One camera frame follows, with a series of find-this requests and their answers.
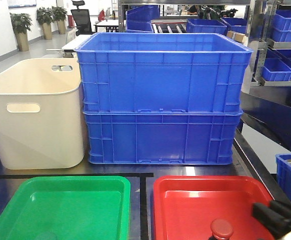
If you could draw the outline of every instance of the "floor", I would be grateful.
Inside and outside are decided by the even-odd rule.
[[[29,45],[29,51],[18,51],[17,54],[0,62],[0,73],[14,64],[33,58],[42,58],[45,55],[58,54],[58,51],[48,49],[61,49],[66,44],[66,34],[53,34],[52,40],[40,39]]]

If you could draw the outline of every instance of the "stacked blue crates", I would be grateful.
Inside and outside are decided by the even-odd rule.
[[[158,5],[144,5],[126,12],[125,28],[127,33],[153,33],[152,19],[160,17]]]
[[[275,42],[291,42],[291,10],[277,10],[275,12],[271,38]]]
[[[96,33],[76,52],[91,163],[232,162],[250,49],[215,33]]]

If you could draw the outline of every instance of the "bin handle cutout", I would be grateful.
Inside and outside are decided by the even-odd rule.
[[[41,108],[37,103],[8,103],[6,110],[9,113],[38,113]]]
[[[71,72],[73,69],[70,65],[52,65],[51,67],[54,72]]]

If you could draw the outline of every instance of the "white table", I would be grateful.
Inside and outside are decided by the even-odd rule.
[[[79,35],[77,36],[74,40],[68,42],[66,45],[64,45],[61,49],[65,52],[65,53],[74,53],[74,49],[76,47],[78,47],[80,44],[82,44],[85,40],[87,40],[88,38],[90,38],[92,35]]]
[[[118,27],[119,27],[119,20],[113,20],[113,19],[108,19],[108,20],[103,20],[95,26],[95,32],[98,32],[98,27],[105,28],[106,32],[118,32]]]

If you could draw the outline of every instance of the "office chair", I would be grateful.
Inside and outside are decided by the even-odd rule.
[[[94,34],[91,28],[90,13],[88,9],[79,9],[79,6],[85,5],[85,1],[72,1],[76,9],[72,9],[71,13],[76,24],[76,35]]]

